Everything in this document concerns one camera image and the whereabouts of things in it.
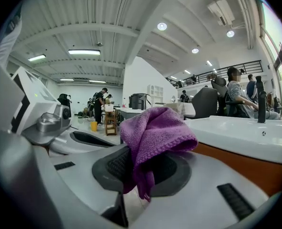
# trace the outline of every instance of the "sink basin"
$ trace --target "sink basin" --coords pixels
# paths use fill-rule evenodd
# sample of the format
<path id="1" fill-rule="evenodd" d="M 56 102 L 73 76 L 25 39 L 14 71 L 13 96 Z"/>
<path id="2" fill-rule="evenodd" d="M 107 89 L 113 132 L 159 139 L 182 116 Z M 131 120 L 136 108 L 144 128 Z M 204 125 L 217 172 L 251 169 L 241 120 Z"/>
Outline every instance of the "sink basin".
<path id="1" fill-rule="evenodd" d="M 282 121 L 210 116 L 185 123 L 201 143 L 282 164 Z"/>

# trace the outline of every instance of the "black railing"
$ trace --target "black railing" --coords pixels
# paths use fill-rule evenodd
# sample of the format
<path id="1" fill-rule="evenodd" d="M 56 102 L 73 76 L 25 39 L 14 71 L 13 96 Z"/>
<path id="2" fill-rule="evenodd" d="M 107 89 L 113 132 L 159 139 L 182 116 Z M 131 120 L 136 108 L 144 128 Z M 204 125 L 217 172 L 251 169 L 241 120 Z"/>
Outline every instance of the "black railing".
<path id="1" fill-rule="evenodd" d="M 262 64 L 261 60 L 256 60 L 256 61 L 251 61 L 251 62 L 246 62 L 246 63 L 241 63 L 241 64 L 236 64 L 236 65 L 231 65 L 228 67 L 220 68 L 215 71 L 208 71 L 206 73 L 198 74 L 198 75 L 193 75 L 187 79 L 184 79 L 182 81 L 176 82 L 176 86 L 173 84 L 173 80 L 168 79 L 169 82 L 171 82 L 172 85 L 174 85 L 176 88 L 181 88 L 189 85 L 195 85 L 203 82 L 208 82 L 216 76 L 222 77 L 222 78 L 228 78 L 227 71 L 230 67 L 235 67 L 236 69 L 240 70 L 243 69 L 245 71 L 244 74 L 249 75 L 249 74 L 254 74 L 254 73 L 260 73 L 263 72 L 262 69 Z"/>
<path id="2" fill-rule="evenodd" d="M 167 78 L 167 77 L 166 77 L 166 79 L 167 79 L 174 87 L 178 88 L 176 81 L 174 81 L 174 80 L 172 80 L 172 79 L 170 79 L 170 78 Z"/>

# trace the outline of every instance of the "black pants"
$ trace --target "black pants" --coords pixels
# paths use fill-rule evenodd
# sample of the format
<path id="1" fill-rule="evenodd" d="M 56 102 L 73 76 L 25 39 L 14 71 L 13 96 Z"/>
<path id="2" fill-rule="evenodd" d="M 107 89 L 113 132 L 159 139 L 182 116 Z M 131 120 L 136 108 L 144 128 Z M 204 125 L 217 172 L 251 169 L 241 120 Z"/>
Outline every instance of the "black pants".
<path id="1" fill-rule="evenodd" d="M 94 105 L 94 115 L 95 115 L 95 121 L 99 124 L 101 123 L 101 116 L 102 116 L 102 109 L 99 105 Z"/>

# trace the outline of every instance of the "purple towel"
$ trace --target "purple towel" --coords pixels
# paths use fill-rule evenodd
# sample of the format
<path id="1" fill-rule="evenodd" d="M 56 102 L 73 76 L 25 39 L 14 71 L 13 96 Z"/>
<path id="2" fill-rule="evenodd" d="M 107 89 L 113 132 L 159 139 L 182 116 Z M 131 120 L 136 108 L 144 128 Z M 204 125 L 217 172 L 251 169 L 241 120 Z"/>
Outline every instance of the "purple towel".
<path id="1" fill-rule="evenodd" d="M 133 184 L 125 184 L 127 193 L 137 184 L 139 196 L 149 200 L 155 185 L 152 171 L 142 170 L 141 164 L 164 151 L 194 149 L 198 141 L 179 114 L 168 107 L 153 107 L 121 123 L 121 138 L 131 149 L 134 164 Z"/>

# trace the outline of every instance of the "faucet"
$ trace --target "faucet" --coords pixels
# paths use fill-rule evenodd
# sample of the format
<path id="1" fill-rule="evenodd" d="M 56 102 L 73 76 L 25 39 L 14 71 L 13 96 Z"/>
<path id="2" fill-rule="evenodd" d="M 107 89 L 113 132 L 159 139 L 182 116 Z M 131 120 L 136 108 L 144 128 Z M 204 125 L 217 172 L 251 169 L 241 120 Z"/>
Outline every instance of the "faucet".
<path id="1" fill-rule="evenodd" d="M 265 123 L 266 122 L 266 96 L 267 93 L 264 90 L 264 83 L 262 82 L 262 77 L 256 76 L 256 88 L 257 88 L 257 95 L 259 98 L 259 119 L 258 123 Z"/>

